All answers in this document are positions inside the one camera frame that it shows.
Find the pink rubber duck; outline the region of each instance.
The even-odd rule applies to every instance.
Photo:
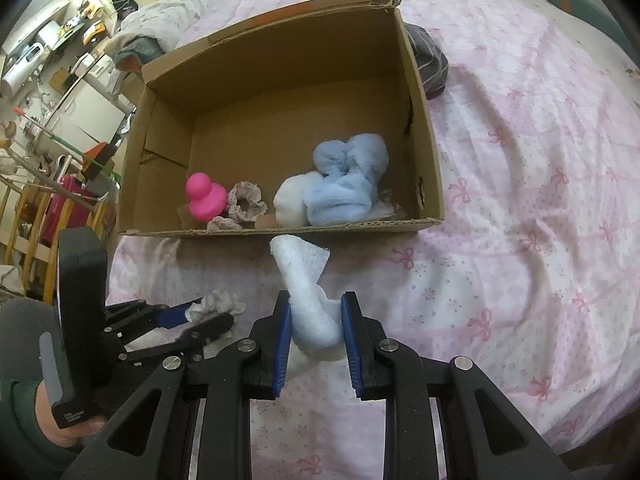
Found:
[[[226,190],[212,182],[206,173],[194,173],[187,180],[187,195],[191,198],[189,211],[201,222],[220,216],[226,207]]]

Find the gray fabric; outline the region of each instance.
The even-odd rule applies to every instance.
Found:
[[[575,480],[604,480],[610,470],[610,465],[597,465],[574,471],[574,478]]]
[[[427,31],[418,25],[405,23],[404,28],[409,34],[409,41],[414,50],[422,86],[427,98],[437,97],[444,89],[449,75],[449,61],[440,47],[436,44]]]
[[[39,301],[18,298],[0,306],[0,378],[40,380],[40,335],[57,324],[55,308]]]

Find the silver bolt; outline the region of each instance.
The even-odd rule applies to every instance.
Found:
[[[468,357],[463,355],[456,357],[453,360],[453,364],[456,365],[456,368],[459,368],[460,370],[465,370],[465,371],[471,370],[471,368],[473,368],[474,366],[474,362]]]
[[[383,339],[380,341],[380,349],[385,352],[395,352],[400,348],[400,343],[395,339]]]
[[[256,346],[253,339],[242,339],[238,341],[238,350],[241,352],[252,352]]]
[[[173,372],[177,370],[182,365],[182,359],[178,356],[172,355],[171,357],[167,357],[164,361],[162,361],[162,368]]]

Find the blue gripper pad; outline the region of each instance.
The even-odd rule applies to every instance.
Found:
[[[362,383],[362,362],[360,359],[360,349],[356,341],[353,320],[351,319],[349,301],[346,296],[342,297],[342,330],[344,332],[344,345],[347,349],[347,359],[349,361],[351,386],[356,390],[356,397],[360,398],[364,387]]]
[[[280,396],[280,393],[284,387],[284,382],[287,377],[287,362],[289,361],[289,347],[291,345],[291,306],[287,301],[284,311],[282,313],[282,324],[280,326],[280,333],[276,343],[274,352],[274,364],[273,364],[273,394],[276,397]]]

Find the brown box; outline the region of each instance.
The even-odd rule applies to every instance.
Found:
[[[444,218],[430,117],[400,0],[312,0],[273,10],[144,67],[130,134],[120,231],[237,236],[322,231],[417,231]],[[324,140],[380,134],[390,156],[380,189],[409,220],[239,232],[184,230],[189,174],[231,189],[257,184],[273,212],[283,181],[314,170]]]

